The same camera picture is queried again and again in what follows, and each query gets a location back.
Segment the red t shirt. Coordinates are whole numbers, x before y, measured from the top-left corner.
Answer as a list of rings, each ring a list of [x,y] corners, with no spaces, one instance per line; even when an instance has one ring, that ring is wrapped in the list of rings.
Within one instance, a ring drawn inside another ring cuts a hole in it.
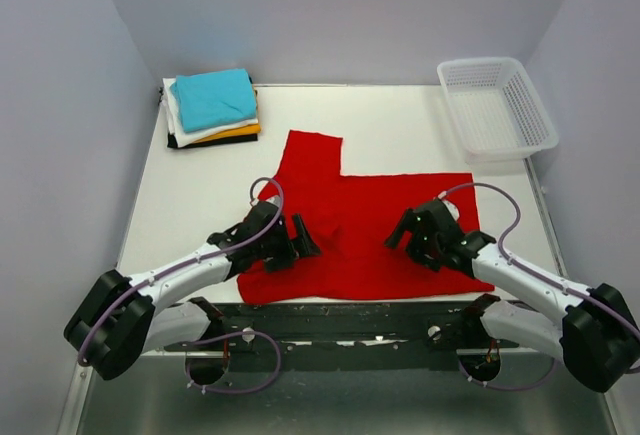
[[[471,181],[469,173],[344,175],[342,141],[291,131],[275,179],[286,216],[302,216],[322,253],[272,273],[257,264],[238,276],[241,298],[267,304],[305,297],[394,300],[491,292],[491,284],[420,266],[385,239],[407,208]]]

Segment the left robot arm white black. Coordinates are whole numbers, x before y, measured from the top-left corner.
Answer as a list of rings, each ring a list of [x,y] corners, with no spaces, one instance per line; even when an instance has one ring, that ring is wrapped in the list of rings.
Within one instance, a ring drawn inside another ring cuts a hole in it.
[[[172,263],[134,275],[116,269],[100,275],[63,331],[78,364],[112,380],[141,354],[162,346],[187,342],[214,348],[222,327],[190,295],[256,264],[274,272],[320,255],[302,217],[295,214],[292,221],[290,233],[280,198],[257,201],[241,222],[211,234]]]

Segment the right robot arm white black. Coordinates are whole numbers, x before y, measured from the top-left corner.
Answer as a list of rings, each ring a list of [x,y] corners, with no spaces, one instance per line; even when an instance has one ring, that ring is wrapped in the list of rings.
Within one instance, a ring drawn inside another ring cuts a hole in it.
[[[406,209],[385,245],[394,249],[403,238],[413,262],[433,271],[451,269],[517,299],[478,297],[452,327],[433,334],[441,347],[513,342],[551,357],[598,393],[638,372],[639,328],[614,287],[589,287],[517,260],[491,235],[464,231],[455,206],[441,198]]]

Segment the folded yellow t shirt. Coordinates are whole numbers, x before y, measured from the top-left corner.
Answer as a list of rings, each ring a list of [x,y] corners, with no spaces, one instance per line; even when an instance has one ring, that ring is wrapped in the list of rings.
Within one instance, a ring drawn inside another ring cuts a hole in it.
[[[258,139],[260,133],[261,125],[256,123],[204,137],[194,142],[194,145],[223,145],[252,142]]]

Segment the white plastic basket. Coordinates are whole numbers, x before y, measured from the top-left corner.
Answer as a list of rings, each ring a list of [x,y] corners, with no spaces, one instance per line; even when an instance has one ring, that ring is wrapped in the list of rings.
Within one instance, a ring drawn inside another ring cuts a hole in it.
[[[440,63],[437,75],[467,162],[523,160],[558,145],[557,131],[520,61],[456,59]]]

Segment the folded cyan t shirt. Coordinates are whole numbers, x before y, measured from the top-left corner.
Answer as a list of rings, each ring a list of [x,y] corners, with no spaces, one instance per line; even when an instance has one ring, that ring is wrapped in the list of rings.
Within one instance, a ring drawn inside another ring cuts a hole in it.
[[[170,87],[186,133],[253,119],[257,102],[245,69],[178,75]]]

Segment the black mounting base plate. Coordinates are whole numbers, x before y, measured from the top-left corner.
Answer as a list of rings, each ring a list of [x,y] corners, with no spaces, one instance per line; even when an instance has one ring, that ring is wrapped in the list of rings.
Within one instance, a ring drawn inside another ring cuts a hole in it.
[[[162,312],[144,352],[184,352],[198,369],[263,372],[452,371],[459,357],[497,348],[482,329],[481,302],[213,305],[195,298]]]

